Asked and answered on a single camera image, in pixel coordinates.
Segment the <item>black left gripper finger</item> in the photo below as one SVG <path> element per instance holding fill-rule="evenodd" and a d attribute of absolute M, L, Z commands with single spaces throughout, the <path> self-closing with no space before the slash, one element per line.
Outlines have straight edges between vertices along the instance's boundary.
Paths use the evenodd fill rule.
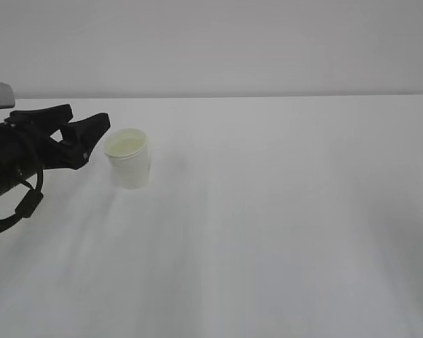
<path fill-rule="evenodd" d="M 12 125 L 33 124 L 43 132 L 55 132 L 73 119 L 70 104 L 32 111 L 11 111 L 8 122 Z"/>
<path fill-rule="evenodd" d="M 107 113 L 98 113 L 84 120 L 63 125 L 60 129 L 63 164 L 85 165 L 98 141 L 109 128 Z"/>

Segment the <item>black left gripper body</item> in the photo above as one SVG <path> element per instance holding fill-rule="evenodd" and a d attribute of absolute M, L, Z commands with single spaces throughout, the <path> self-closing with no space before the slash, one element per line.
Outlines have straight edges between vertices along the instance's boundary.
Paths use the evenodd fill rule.
<path fill-rule="evenodd" d="M 43 132 L 33 124 L 12 125 L 8 117 L 0 123 L 0 196 L 43 170 L 83 167 L 63 164 L 60 129 Z"/>

